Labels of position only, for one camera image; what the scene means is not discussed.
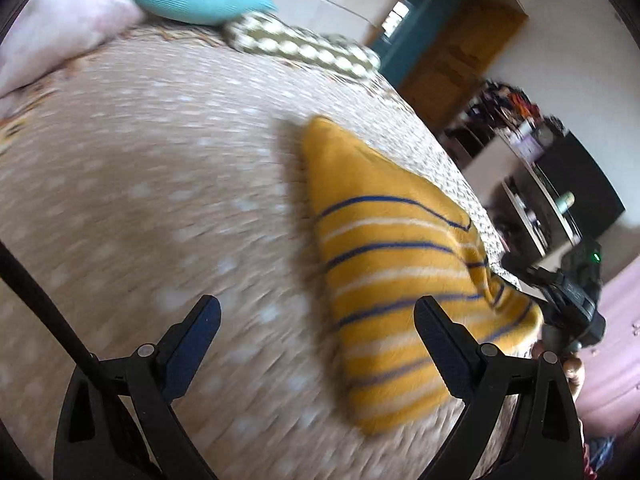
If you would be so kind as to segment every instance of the yellow striped garment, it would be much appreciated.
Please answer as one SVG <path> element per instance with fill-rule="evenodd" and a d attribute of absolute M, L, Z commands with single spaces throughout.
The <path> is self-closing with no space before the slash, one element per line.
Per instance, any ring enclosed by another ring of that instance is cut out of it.
<path fill-rule="evenodd" d="M 537 305 L 491 272 L 467 213 L 326 118 L 303 151 L 354 422 L 380 433 L 447 398 L 413 320 L 431 295 L 479 342 L 536 338 Z"/>

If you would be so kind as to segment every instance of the door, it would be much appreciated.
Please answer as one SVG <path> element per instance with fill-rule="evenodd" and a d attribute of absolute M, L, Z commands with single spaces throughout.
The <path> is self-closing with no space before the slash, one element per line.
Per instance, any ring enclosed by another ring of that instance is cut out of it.
<path fill-rule="evenodd" d="M 432 132 L 440 131 L 476 92 L 482 74 L 526 19 L 487 0 L 463 0 L 398 93 Z"/>
<path fill-rule="evenodd" d="M 462 0 L 400 0 L 371 44 L 380 73 L 394 88 L 404 81 L 433 44 Z"/>

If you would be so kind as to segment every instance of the pink floral pillow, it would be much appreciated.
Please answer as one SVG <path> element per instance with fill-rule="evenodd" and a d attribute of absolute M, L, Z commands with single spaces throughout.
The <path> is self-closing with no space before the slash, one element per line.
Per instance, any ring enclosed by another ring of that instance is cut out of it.
<path fill-rule="evenodd" d="M 29 0 L 0 44 L 0 98 L 143 17 L 133 0 Z"/>

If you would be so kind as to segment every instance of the bedspread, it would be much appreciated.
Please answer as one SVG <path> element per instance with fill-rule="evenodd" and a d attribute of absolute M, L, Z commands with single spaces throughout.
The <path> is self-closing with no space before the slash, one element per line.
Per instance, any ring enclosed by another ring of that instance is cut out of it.
<path fill-rule="evenodd" d="M 376 438 L 345 416 L 302 126 L 331 117 L 430 179 L 509 276 L 486 212 L 393 89 L 158 26 L 113 41 L 59 83 L 0 157 L 0 238 L 89 349 L 131 354 L 216 295 L 222 326 L 174 409 L 221 480 L 417 478 L 462 406 Z M 0 417 L 50 478 L 73 364 L 3 284 L 0 321 Z"/>

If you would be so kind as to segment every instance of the television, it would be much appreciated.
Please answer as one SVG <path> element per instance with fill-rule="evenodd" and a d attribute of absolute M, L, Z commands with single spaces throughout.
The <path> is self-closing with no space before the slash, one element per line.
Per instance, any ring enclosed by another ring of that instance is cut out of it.
<path fill-rule="evenodd" d="M 583 237 L 599 237 L 624 212 L 613 186 L 574 134 L 556 140 L 536 165 L 558 195 L 574 194 L 568 212 Z"/>

